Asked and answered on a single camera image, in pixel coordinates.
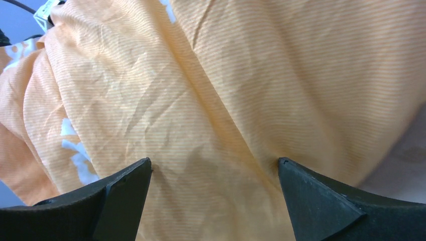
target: wrinkled cloth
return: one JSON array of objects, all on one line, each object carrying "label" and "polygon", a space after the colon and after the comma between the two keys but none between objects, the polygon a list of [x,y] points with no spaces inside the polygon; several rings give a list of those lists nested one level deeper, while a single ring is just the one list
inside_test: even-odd
[{"label": "wrinkled cloth", "polygon": [[422,1],[68,0],[51,17],[0,50],[0,178],[34,204],[150,157],[137,240],[294,240],[277,158],[356,186],[426,98]]}]

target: white print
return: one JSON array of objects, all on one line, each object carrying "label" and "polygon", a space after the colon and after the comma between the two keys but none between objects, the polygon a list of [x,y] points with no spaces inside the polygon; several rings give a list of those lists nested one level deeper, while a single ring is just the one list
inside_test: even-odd
[{"label": "white print", "polygon": [[9,55],[12,59],[7,64],[4,71],[6,71],[9,68],[15,67],[18,65],[19,60],[21,58],[27,57],[32,52],[37,50],[36,42],[38,38],[35,39],[28,39],[21,43],[17,43],[14,45],[5,46],[6,54]]},{"label": "white print", "polygon": [[[61,136],[76,136],[74,128],[71,125],[71,121],[68,118],[62,120]],[[87,185],[99,180],[96,174],[90,172],[88,164],[90,165],[90,158],[83,146],[83,143],[79,142],[74,144],[69,140],[62,140],[62,147],[77,152],[71,157],[71,161],[77,168],[78,178],[83,185]]]}]

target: black pointed tip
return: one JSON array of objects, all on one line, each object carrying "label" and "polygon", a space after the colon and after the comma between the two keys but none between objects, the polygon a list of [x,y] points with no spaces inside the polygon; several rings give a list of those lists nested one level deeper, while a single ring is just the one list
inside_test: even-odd
[{"label": "black pointed tip", "polygon": [[317,175],[289,158],[279,159],[279,179],[297,241],[324,240],[365,214]]}]

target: black cable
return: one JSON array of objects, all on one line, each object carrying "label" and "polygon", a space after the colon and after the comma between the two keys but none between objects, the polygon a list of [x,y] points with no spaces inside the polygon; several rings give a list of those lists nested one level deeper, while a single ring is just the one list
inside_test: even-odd
[{"label": "black cable", "polygon": [[20,3],[20,2],[18,2],[16,0],[3,0],[3,1],[8,2],[10,4],[13,4],[15,6],[18,6],[18,7],[22,8],[22,9],[28,11],[31,14],[35,14],[36,13],[36,11],[34,9],[32,9],[29,6],[27,6],[25,4],[22,4],[22,3]]}]

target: dark green object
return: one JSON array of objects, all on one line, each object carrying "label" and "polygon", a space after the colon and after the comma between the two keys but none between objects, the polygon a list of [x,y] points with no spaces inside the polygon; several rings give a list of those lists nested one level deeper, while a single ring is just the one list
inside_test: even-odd
[{"label": "dark green object", "polygon": [[3,33],[3,31],[0,29],[0,47],[8,46],[11,44],[11,41],[8,37]]},{"label": "dark green object", "polygon": [[426,205],[375,195],[289,158],[279,179],[297,241],[424,241]]},{"label": "dark green object", "polygon": [[151,179],[146,158],[34,206],[0,209],[0,240],[134,241]]}]

